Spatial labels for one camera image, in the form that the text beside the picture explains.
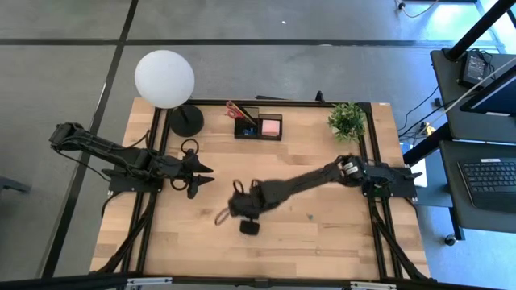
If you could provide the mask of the black desk monitor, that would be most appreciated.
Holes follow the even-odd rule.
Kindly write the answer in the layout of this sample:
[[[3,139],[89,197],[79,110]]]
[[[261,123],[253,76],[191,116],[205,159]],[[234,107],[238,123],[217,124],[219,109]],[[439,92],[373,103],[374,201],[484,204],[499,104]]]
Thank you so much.
[[[466,101],[460,109],[478,114],[516,117],[516,65]]]

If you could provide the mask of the black desk with keyboard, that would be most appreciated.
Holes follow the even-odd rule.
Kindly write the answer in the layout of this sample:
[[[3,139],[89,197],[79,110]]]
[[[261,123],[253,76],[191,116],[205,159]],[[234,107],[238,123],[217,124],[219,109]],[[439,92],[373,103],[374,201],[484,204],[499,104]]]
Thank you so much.
[[[516,158],[516,146],[440,141],[439,149],[457,224],[465,229],[516,234],[516,213],[488,211],[473,205],[458,165],[463,160]]]

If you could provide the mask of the black aluminium table frame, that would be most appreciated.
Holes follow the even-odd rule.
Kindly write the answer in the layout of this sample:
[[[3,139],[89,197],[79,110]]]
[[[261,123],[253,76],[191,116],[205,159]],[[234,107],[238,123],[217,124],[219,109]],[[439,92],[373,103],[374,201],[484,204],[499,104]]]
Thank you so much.
[[[214,224],[233,191],[233,180],[288,179],[322,167],[337,155],[364,155],[393,167],[403,164],[388,103],[367,103],[362,143],[341,143],[331,133],[331,105],[316,101],[251,101],[283,116],[281,141],[235,139],[222,100],[201,100],[206,125],[198,135],[200,159],[214,181],[190,200],[165,186],[158,194],[148,236],[139,237],[129,269],[146,276],[382,280],[405,278],[380,237],[371,209],[381,212],[404,253],[424,275],[429,270],[418,219],[410,203],[394,196],[372,201],[360,188],[327,184],[289,199],[260,218],[260,232],[239,232],[239,220]]]

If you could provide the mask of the black crossbar with brackets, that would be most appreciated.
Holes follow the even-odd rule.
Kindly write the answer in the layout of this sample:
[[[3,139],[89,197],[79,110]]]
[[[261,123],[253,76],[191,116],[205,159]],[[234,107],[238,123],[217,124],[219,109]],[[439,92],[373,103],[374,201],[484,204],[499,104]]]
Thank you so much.
[[[140,287],[162,284],[209,284],[248,286],[252,288],[271,287],[328,287],[344,290],[499,290],[460,284],[440,283],[435,280],[407,280],[385,278],[382,280],[311,280],[311,279],[269,279],[229,278],[194,276],[144,276],[138,272],[90,273],[30,280],[0,282],[0,290],[107,290],[121,287]]]

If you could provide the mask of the green plant in white pot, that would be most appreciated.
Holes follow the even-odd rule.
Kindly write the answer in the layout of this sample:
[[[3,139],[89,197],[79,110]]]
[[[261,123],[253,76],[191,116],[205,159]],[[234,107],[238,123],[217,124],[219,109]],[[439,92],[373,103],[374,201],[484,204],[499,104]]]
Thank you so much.
[[[333,106],[327,124],[338,141],[359,142],[365,132],[365,119],[365,112],[357,103],[339,103]]]

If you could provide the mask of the black power box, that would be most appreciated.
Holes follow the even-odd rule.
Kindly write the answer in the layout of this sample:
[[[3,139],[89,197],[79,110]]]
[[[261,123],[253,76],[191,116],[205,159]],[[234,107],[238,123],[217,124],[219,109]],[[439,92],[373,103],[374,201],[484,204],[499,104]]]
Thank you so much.
[[[473,87],[484,79],[487,68],[488,62],[482,52],[468,51],[463,58],[458,84],[463,87]]]

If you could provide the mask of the white globe table lamp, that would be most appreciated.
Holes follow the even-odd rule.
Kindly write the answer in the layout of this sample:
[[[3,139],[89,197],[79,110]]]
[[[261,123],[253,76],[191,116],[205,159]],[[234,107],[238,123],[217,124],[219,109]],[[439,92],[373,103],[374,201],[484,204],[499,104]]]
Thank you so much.
[[[176,135],[192,137],[202,130],[202,112],[187,103],[194,91],[195,76],[183,56],[169,50],[149,52],[136,65],[134,82],[143,99],[169,111],[169,128]]]

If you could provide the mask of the pink sticky note pad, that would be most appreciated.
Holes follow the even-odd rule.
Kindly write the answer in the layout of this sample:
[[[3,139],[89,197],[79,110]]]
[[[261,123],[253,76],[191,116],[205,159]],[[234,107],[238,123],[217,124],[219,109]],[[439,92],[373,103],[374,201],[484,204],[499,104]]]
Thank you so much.
[[[280,134],[281,122],[279,120],[264,119],[261,127],[261,134],[265,136],[278,136]]]

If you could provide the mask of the grey chair leg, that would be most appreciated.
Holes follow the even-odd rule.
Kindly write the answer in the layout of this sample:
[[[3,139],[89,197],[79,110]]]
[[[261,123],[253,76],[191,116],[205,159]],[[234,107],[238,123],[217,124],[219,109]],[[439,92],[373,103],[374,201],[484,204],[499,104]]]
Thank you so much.
[[[30,186],[20,183],[16,180],[12,180],[10,178],[0,176],[0,193],[2,190],[12,189],[21,193],[28,193],[30,191]]]

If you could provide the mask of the black diagonal pole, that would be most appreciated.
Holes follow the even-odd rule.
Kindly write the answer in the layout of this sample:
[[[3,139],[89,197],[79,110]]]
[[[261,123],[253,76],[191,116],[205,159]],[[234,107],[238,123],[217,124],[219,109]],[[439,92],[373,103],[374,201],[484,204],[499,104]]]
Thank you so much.
[[[516,0],[497,0],[451,49],[444,52],[445,58],[450,61],[458,60],[515,3]]]

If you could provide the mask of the black keyboard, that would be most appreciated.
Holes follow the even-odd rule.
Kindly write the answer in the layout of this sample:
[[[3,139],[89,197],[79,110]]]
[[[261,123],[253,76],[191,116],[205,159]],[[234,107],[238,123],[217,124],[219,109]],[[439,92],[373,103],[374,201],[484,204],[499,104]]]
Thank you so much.
[[[462,159],[457,165],[476,208],[516,213],[516,158]]]

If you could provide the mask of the white paper sheet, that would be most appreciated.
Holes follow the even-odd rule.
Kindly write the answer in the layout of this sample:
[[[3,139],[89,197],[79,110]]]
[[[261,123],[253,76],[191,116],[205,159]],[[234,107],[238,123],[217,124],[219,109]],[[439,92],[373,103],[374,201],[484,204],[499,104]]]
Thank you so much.
[[[426,188],[428,186],[426,160],[419,160],[414,166],[410,167],[410,170],[413,174],[418,175],[414,179],[414,185],[416,187]]]

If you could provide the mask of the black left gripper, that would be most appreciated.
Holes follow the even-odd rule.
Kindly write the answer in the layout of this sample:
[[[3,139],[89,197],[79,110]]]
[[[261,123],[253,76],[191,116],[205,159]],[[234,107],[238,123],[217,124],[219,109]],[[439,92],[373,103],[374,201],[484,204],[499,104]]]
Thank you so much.
[[[213,172],[214,170],[198,161],[196,154],[187,154],[182,159],[170,155],[158,155],[151,162],[151,178],[183,180],[183,189],[197,189],[198,186],[214,181],[210,176],[194,176],[194,172]]]

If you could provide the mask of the black desk with monitor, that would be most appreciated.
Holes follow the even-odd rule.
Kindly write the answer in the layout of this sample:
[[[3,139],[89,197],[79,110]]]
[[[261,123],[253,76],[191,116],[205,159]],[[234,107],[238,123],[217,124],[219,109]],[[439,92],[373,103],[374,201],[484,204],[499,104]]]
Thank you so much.
[[[431,60],[444,103],[453,103],[468,92],[456,81],[460,75],[460,62],[451,62],[441,50],[432,51]],[[446,113],[445,126],[451,139],[516,143],[516,118],[465,112],[460,109],[465,102],[466,97]]]

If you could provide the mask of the black mesh desk organizer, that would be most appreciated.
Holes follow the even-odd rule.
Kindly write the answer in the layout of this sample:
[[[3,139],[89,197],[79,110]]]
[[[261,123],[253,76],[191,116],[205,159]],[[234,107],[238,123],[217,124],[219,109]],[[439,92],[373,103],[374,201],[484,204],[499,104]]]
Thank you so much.
[[[281,114],[263,114],[260,112],[260,109],[258,107],[245,106],[244,109],[251,115],[256,125],[247,122],[244,118],[235,119],[234,137],[236,139],[259,139],[268,141],[281,141],[283,132],[283,116]],[[261,134],[261,127],[264,119],[279,120],[281,122],[280,134],[278,136],[265,136]],[[248,128],[254,128],[256,130],[256,135],[244,135],[243,130]]]

